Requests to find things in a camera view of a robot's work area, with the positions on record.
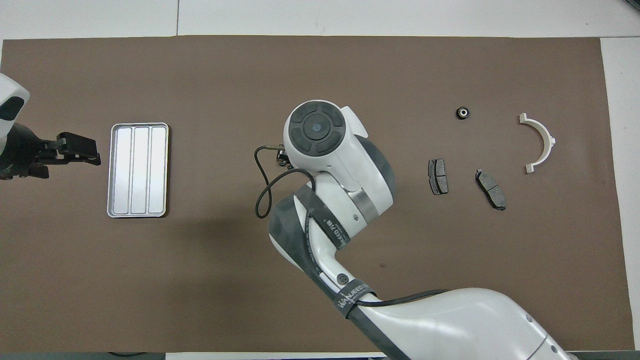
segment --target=robotic arm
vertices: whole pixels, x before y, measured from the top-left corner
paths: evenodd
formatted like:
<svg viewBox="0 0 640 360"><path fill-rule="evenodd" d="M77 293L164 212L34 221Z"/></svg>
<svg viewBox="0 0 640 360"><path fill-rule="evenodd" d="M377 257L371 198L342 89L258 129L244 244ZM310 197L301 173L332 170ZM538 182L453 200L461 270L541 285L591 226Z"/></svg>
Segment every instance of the robotic arm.
<svg viewBox="0 0 640 360"><path fill-rule="evenodd" d="M271 242L389 358L570 359L503 294L461 289L381 301L335 259L392 205L395 192L391 167L350 108L299 105L285 123L284 147L292 166L314 176L316 190L304 185L276 204Z"/></svg>
<svg viewBox="0 0 640 360"><path fill-rule="evenodd" d="M26 126L17 124L15 119L27 101L29 92L0 74L0 179L14 176L47 179L46 165L78 161L100 165L95 140L72 133L60 133L55 141L42 140Z"/></svg>

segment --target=metal tray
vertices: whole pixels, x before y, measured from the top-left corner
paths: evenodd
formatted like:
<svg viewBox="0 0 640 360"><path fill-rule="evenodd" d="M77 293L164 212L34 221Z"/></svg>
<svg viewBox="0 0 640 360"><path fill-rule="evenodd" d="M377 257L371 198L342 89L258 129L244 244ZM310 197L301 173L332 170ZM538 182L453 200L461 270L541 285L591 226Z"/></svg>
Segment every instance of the metal tray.
<svg viewBox="0 0 640 360"><path fill-rule="evenodd" d="M164 122L111 128L107 214L161 217L166 211L169 126Z"/></svg>

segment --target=black cable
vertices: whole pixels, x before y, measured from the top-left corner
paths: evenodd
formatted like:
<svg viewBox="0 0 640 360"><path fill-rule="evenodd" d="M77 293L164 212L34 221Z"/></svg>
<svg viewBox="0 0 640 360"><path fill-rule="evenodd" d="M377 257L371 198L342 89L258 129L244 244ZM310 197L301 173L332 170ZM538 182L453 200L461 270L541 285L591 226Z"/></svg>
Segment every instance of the black cable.
<svg viewBox="0 0 640 360"><path fill-rule="evenodd" d="M430 296L433 296L433 295L438 295L438 294L441 294L441 293L445 293L447 291L448 290L444 290L444 289L428 290L428 291L423 291L421 293L417 293L417 294L401 297L401 298L398 298L398 299L386 300L386 301L369 302L369 301L360 301L360 300L358 300L358 301L356 301L356 305L367 306L367 307L398 305L398 304L404 304L405 302L411 302L411 301L424 299L426 297L430 297Z"/></svg>
<svg viewBox="0 0 640 360"><path fill-rule="evenodd" d="M146 352L135 352L133 354L118 354L117 352L110 352L109 354L111 354L113 356L118 356L118 357L132 357L132 356L138 356L138 355L146 354Z"/></svg>
<svg viewBox="0 0 640 360"><path fill-rule="evenodd" d="M274 150L274 148L269 147L269 146L260 146L253 153L253 158L255 159L255 163L256 163L256 165L258 165L258 169L260 169L260 173L262 174L262 177L264 178L264 182L267 184L267 186L264 188L262 193L260 193L260 196L258 196L258 200L255 202L255 216L257 216L258 218L266 218L269 215L269 213L271 212L271 204L272 204L272 201L273 201L273 197L271 195L271 187L273 185L275 185L275 183L277 183L278 180L280 180L281 178L283 178L283 177L285 177L285 176L287 176L289 174L292 174L294 172L299 172L299 173L307 176L309 178L309 181L311 182L311 190L313 190L313 191L316 190L316 180L314 179L314 177L311 174L309 174L308 171L302 170L301 168L292 168L290 170L287 170L287 171L283 172L282 174L278 175L274 180L269 182L269 178L267 177L267 174L264 172L264 169L262 168L262 165L260 164L260 159L258 159L258 152L260 152L260 150L264 150L264 149ZM262 202L262 198L267 193L269 194L269 197L268 197L269 204L267 205L267 211L264 214L260 214L260 210L258 209L258 207L260 206L260 203Z"/></svg>

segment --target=black velcro strap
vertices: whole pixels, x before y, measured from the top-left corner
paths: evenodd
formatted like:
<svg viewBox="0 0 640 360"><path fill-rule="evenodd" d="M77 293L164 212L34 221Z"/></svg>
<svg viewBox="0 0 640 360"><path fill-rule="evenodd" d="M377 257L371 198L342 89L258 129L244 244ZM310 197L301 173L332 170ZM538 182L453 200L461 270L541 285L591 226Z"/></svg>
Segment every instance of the black velcro strap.
<svg viewBox="0 0 640 360"><path fill-rule="evenodd" d="M373 293L369 285L360 279L353 279L335 294L333 305L344 318L347 318L351 309L356 306L356 301L368 293Z"/></svg>
<svg viewBox="0 0 640 360"><path fill-rule="evenodd" d="M351 241L349 234L335 215L307 185L298 189L295 195L336 249L342 249Z"/></svg>

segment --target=white floor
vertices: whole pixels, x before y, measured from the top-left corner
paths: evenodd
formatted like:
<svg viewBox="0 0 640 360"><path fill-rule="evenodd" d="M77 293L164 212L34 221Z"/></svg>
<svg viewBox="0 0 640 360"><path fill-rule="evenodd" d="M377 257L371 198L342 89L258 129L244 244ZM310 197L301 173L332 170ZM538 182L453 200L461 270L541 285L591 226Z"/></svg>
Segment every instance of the white floor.
<svg viewBox="0 0 640 360"><path fill-rule="evenodd" d="M0 40L194 34L603 38L616 187L640 349L640 12L624 0L0 0Z"/></svg>

